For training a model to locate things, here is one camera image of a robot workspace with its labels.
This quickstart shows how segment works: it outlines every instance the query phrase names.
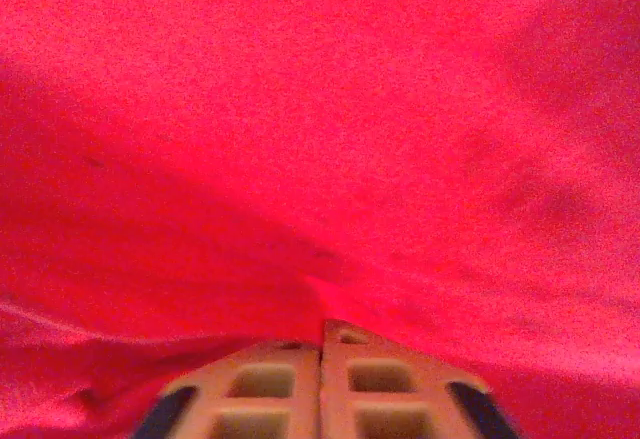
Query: rectangular hole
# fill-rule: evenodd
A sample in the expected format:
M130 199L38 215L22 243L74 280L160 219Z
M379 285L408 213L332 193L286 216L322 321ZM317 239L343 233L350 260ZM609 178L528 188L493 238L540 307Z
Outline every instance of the rectangular hole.
M349 364L349 388L356 392L414 392L409 366L391 359L358 360Z
M431 439L435 437L423 406L379 404L356 412L359 439Z
M284 411L229 411L218 417L211 439L285 439Z
M240 369L228 397L290 397L294 379L286 364L252 364Z

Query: black stripe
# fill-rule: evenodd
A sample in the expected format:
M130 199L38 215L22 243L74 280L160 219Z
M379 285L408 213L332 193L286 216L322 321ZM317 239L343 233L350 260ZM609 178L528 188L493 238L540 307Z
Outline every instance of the black stripe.
M144 421L131 439L164 439L169 435L174 424L197 389L183 387L160 399L144 418Z
M491 396L461 382L452 382L447 388L485 439L518 439Z

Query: red blanket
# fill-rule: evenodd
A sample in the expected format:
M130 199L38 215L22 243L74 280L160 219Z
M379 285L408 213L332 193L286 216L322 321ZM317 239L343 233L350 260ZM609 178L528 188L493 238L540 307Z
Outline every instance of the red blanket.
M0 436L347 319L638 437L640 0L0 0Z

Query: gap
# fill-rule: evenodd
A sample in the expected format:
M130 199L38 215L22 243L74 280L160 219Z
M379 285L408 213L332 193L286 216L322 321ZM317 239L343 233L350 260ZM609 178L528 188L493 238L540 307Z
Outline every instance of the gap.
M252 364L238 372L227 397L291 397L295 371L286 364Z
M284 439L288 425L285 411L228 411L218 417L211 439Z
M356 392L415 392L409 366L393 359L351 362L349 389Z
M424 405L380 403L356 412L360 439L432 439Z

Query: tan plastic part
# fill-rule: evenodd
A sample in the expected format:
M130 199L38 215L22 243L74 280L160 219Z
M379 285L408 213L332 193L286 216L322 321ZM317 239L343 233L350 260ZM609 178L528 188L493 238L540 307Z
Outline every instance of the tan plastic part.
M323 439L479 439L446 386L479 378L342 321L322 356Z
M446 386L479 378L342 321L327 321L322 357L262 343L173 381L197 393L171 439L480 439Z
M173 381L197 386L172 439L309 439L318 436L320 353L287 343L244 349Z

